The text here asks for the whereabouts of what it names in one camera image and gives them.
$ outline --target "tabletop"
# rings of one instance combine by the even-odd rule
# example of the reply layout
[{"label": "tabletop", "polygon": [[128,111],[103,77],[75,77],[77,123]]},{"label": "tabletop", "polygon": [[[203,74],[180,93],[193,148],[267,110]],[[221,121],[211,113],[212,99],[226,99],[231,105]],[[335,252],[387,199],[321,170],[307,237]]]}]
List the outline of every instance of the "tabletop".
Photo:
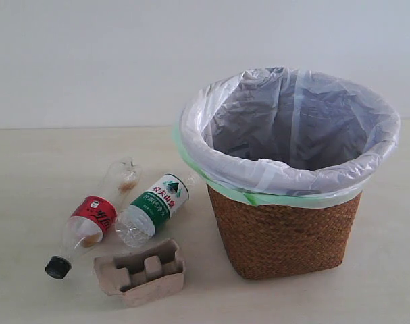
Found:
[{"label": "tabletop", "polygon": [[0,130],[0,323],[410,323],[410,121],[364,190],[341,266],[242,279],[197,184],[149,242],[179,243],[184,289],[136,308],[106,296],[93,271],[95,257],[131,251],[113,232],[64,280],[44,272],[68,216],[109,164],[128,155],[143,167],[129,200],[166,172],[189,173],[169,128]]}]

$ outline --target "crushed plastic bottle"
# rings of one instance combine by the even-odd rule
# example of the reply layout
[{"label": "crushed plastic bottle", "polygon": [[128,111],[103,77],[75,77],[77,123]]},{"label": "crushed plastic bottle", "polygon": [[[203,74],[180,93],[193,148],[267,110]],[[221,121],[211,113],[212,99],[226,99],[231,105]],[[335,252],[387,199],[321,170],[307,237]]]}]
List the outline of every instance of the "crushed plastic bottle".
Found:
[{"label": "crushed plastic bottle", "polygon": [[130,157],[111,164],[93,194],[86,197],[68,219],[59,255],[53,256],[45,267],[48,275],[63,279],[72,262],[103,239],[140,175],[140,166],[134,165]]},{"label": "crushed plastic bottle", "polygon": [[196,173],[183,180],[165,174],[118,215],[116,233],[129,247],[144,245],[189,199],[187,186],[199,181]]}]

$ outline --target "wicker trash can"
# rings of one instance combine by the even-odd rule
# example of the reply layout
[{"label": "wicker trash can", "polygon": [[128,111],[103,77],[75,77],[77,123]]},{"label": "wicker trash can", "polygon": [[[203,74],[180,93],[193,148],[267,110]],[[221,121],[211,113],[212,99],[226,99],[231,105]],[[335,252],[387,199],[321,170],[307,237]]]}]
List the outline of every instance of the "wicker trash can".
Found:
[{"label": "wicker trash can", "polygon": [[364,86],[270,67],[199,91],[174,139],[207,182],[233,267],[265,279],[341,264],[363,186],[399,130],[398,113]]},{"label": "wicker trash can", "polygon": [[306,209],[249,206],[208,186],[224,248],[245,279],[326,270],[341,264],[361,194],[341,205]]}]

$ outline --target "wall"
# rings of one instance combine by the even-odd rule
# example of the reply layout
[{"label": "wall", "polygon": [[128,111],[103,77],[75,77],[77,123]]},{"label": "wall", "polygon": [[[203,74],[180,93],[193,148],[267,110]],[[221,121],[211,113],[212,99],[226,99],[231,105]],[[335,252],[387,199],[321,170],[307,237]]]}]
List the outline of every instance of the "wall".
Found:
[{"label": "wall", "polygon": [[168,125],[206,84],[273,65],[410,117],[410,1],[0,1],[0,128]]}]

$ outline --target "bottle cap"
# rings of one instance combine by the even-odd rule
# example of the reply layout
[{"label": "bottle cap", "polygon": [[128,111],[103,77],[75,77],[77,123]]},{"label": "bottle cap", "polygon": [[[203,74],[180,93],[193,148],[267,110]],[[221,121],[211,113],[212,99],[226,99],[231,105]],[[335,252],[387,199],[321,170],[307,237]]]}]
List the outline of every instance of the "bottle cap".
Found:
[{"label": "bottle cap", "polygon": [[51,257],[45,272],[52,278],[63,279],[71,269],[71,263],[60,256]]}]

